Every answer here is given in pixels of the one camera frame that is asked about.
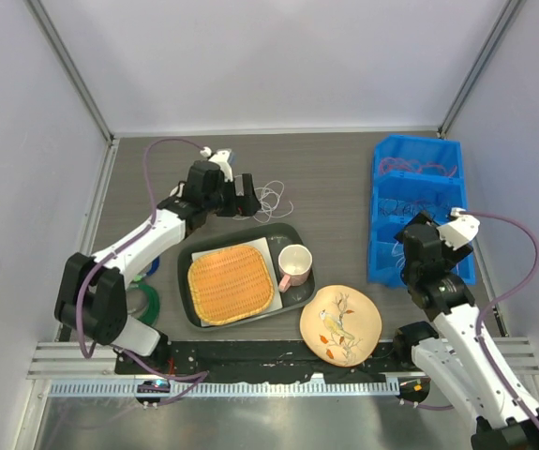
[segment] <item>mug handle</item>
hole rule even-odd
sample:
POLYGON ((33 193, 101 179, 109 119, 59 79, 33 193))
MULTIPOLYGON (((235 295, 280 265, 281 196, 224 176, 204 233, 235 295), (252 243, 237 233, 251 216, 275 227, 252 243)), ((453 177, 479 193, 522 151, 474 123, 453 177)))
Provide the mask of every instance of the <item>mug handle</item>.
POLYGON ((279 282, 279 291, 281 293, 284 293, 290 288, 292 285, 292 277, 289 275, 284 275, 284 278, 281 279, 279 282))

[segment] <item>blue plastic crate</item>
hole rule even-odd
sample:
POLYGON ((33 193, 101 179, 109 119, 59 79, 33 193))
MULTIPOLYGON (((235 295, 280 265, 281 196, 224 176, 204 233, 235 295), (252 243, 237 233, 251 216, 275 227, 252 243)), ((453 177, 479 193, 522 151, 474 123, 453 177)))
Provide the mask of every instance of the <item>blue plastic crate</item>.
POLYGON ((389 170, 420 171, 422 175, 455 179, 463 179, 465 176, 459 142, 414 136, 392 135, 375 147, 373 179, 389 170))
MULTIPOLYGON (((443 224, 454 206, 468 208, 464 171, 458 142, 438 139, 390 136, 376 147, 373 161, 371 195, 371 234, 367 254, 368 280, 389 287, 403 286, 400 270, 404 264, 401 245, 394 236, 420 211, 427 210, 443 224), (421 173, 391 171, 380 174, 384 158, 404 158, 425 165, 421 173), (429 174, 439 165, 451 176, 441 176, 443 169, 429 174)), ((467 284, 475 284, 473 256, 456 268, 467 284)))
MULTIPOLYGON (((394 242, 383 242, 371 234, 368 254, 370 272, 369 282, 384 284, 390 288, 403 287, 404 283, 400 279, 400 271, 404 265, 402 246, 394 242)), ((475 267, 473 256, 470 255, 461 261, 454 270, 463 280, 469 284, 475 284, 475 267)))
POLYGON ((373 180, 371 221, 399 216, 408 222, 425 210, 437 222, 444 223, 453 206, 466 208, 466 205, 467 194, 462 180, 390 172, 373 180))

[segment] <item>woven placemat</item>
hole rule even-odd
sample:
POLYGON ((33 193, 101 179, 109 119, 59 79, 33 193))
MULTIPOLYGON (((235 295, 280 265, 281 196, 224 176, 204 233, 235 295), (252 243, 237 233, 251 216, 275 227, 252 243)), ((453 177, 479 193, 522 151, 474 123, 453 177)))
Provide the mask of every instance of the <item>woven placemat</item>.
POLYGON ((224 325, 269 307, 274 287, 264 258, 251 246, 225 248, 201 256, 187 272, 196 314, 224 325))

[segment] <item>gray table surface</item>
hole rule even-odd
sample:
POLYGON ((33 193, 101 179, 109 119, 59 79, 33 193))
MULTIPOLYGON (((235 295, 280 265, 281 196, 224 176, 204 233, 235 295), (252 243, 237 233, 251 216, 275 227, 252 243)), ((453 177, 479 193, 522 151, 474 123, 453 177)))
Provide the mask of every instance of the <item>gray table surface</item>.
MULTIPOLYGON (((198 136, 197 143, 236 153, 236 173, 252 173, 256 187, 271 180, 285 186, 284 201, 294 212, 279 221, 291 224, 313 253, 318 287, 344 284, 366 294, 382 315, 382 338, 391 338, 406 323, 425 319, 404 289, 367 282, 370 170, 373 148, 388 133, 198 136)), ((434 136, 429 133, 415 133, 434 136)), ((97 230, 95 250, 112 244, 150 214, 142 177, 142 150, 147 138, 122 139, 97 230)), ((169 195, 187 176, 197 150, 183 143, 163 143, 150 157, 157 200, 169 195)), ((210 217, 185 242, 249 227, 254 220, 210 217)), ((203 332, 189 323, 177 286, 176 259, 184 242, 161 255, 158 272, 149 278, 161 296, 157 328, 173 340, 300 339, 300 309, 231 328, 203 332)), ((478 305, 486 303, 483 283, 472 287, 478 305)), ((498 336, 490 316, 487 327, 498 336)))

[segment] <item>metal frame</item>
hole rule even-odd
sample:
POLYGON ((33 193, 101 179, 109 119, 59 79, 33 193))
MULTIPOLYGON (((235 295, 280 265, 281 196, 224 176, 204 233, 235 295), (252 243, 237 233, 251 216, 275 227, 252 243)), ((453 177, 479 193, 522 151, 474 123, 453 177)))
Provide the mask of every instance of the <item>metal frame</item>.
MULTIPOLYGON (((484 282, 484 286, 486 287, 487 299, 488 301, 492 301, 494 298, 496 298, 496 294, 494 293, 494 286, 492 285, 492 280, 490 279, 490 275, 488 274, 488 271, 487 271, 487 264, 486 264, 486 260, 484 259, 484 253, 482 253, 482 250, 480 249, 479 236, 473 239, 472 245, 473 245, 473 254, 475 255, 475 260, 477 261, 477 266, 479 267, 479 272, 482 276, 482 281, 484 282)), ((502 312, 498 305, 493 308, 493 314, 494 314, 494 319, 496 319, 496 324, 498 325, 498 331, 500 331, 501 336, 503 338, 508 338, 509 333, 506 329, 506 325, 504 324, 504 318, 502 316, 502 312)))
POLYGON ((501 14, 499 15, 494 28, 488 35, 482 50, 477 55, 475 62, 465 81, 460 87, 460 90, 453 101, 448 113, 444 117, 444 121, 439 128, 440 136, 445 139, 450 127, 455 122, 455 119, 458 116, 458 113, 462 109, 463 105, 467 101, 469 94, 472 92, 473 87, 479 80, 480 76, 484 72, 484 69, 487 66, 487 63, 492 59, 494 52, 498 49, 499 45, 502 42, 502 38, 509 30, 513 21, 517 18, 521 7, 525 4, 526 0, 507 0, 506 4, 502 8, 501 14))
MULTIPOLYGON (((41 0, 23 0, 37 24, 42 30, 44 36, 51 44, 51 47, 58 57, 63 70, 66 72, 69 80, 75 87, 78 96, 86 110, 90 113, 105 141, 109 144, 107 153, 100 170, 97 187, 92 200, 92 207, 86 214, 86 221, 82 230, 80 250, 89 252, 92 249, 96 235, 98 221, 102 211, 103 201, 111 179, 112 166, 117 153, 118 141, 109 129, 100 109, 94 101, 85 81, 71 58, 67 47, 59 36, 52 20, 42 5, 41 0)), ((448 113, 446 114, 442 125, 437 128, 442 138, 446 137, 447 132, 453 125, 458 113, 465 104, 473 87, 476 85, 479 77, 482 75, 487 63, 491 60, 494 52, 500 45, 503 36, 508 31, 513 20, 517 17, 520 8, 525 0, 507 0, 499 15, 492 31, 479 52, 472 69, 468 73, 464 83, 458 91, 448 113)), ((396 131, 431 131, 436 127, 398 127, 396 131)), ((281 133, 308 133, 308 132, 367 132, 367 131, 393 131, 392 127, 388 129, 383 127, 350 127, 350 128, 281 128, 281 129, 263 129, 263 130, 212 130, 201 131, 194 134, 281 134, 281 133)), ((143 136, 138 133, 126 133, 125 136, 136 137, 143 136)), ((479 245, 476 245, 476 257, 479 267, 484 274, 484 282, 487 287, 488 295, 492 296, 492 286, 487 277, 485 263, 479 252, 479 245)), ((539 368, 536 364, 531 347, 527 339, 523 337, 501 337, 494 339, 501 348, 502 354, 523 384, 530 388, 539 399, 539 368)), ((41 343, 38 344, 34 355, 34 360, 30 366, 27 378, 32 380, 33 386, 26 403, 25 412, 22 418, 20 428, 17 433, 15 450, 32 450, 36 443, 37 434, 45 412, 46 400, 50 396, 56 383, 67 383, 76 380, 90 380, 91 383, 108 383, 109 381, 121 382, 125 377, 114 374, 115 354, 109 349, 98 349, 92 360, 82 360, 79 355, 77 343, 41 343)), ((407 377, 422 377, 423 372, 396 372, 385 373, 389 380, 407 377)))
MULTIPOLYGON (((539 400, 539 367, 530 342, 524 337, 495 337, 502 355, 532 394, 539 400)), ((446 339, 442 342, 450 352, 446 339)), ((137 380, 151 379, 149 375, 116 375, 116 353, 100 347, 92 359, 81 357, 77 342, 41 342, 37 345, 27 379, 34 383, 18 432, 15 450, 33 450, 44 416, 46 400, 53 397, 133 397, 137 380)), ((199 389, 194 397, 308 397, 308 396, 390 396, 397 394, 398 380, 421 378, 421 371, 386 372, 386 382, 357 384, 325 384, 321 374, 309 383, 292 385, 214 385, 199 389)), ((184 386, 175 386, 178 390, 184 386)))
POLYGON ((94 122, 97 124, 100 133, 102 134, 107 143, 111 143, 113 140, 111 130, 109 129, 109 126, 104 120, 104 117, 102 116, 100 109, 94 101, 94 98, 90 94, 90 91, 88 90, 88 87, 85 84, 82 75, 80 75, 80 71, 75 66, 75 63, 73 62, 73 59, 71 58, 67 47, 63 43, 63 39, 61 39, 59 33, 56 31, 56 27, 52 23, 52 20, 48 15, 48 12, 46 11, 46 8, 44 7, 44 5, 42 5, 42 2, 40 0, 23 1, 31 11, 32 15, 34 16, 34 19, 36 19, 36 22, 42 30, 42 33, 44 34, 45 38, 51 44, 52 50, 58 57, 58 60, 63 67, 63 70, 66 72, 69 80, 75 87, 78 96, 80 96, 80 98, 82 99, 83 105, 85 106, 86 110, 90 113, 92 119, 94 119, 94 122))

